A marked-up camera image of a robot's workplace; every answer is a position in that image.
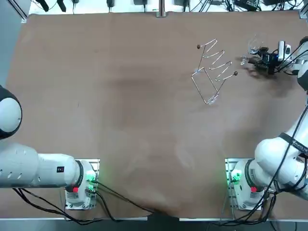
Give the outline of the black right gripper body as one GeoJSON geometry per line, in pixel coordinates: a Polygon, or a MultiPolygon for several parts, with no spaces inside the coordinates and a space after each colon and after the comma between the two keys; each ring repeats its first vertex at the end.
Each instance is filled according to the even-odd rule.
{"type": "Polygon", "coordinates": [[[281,64],[279,60],[279,55],[276,52],[264,52],[261,55],[262,64],[266,67],[269,75],[274,75],[276,73],[275,69],[281,64]]]}

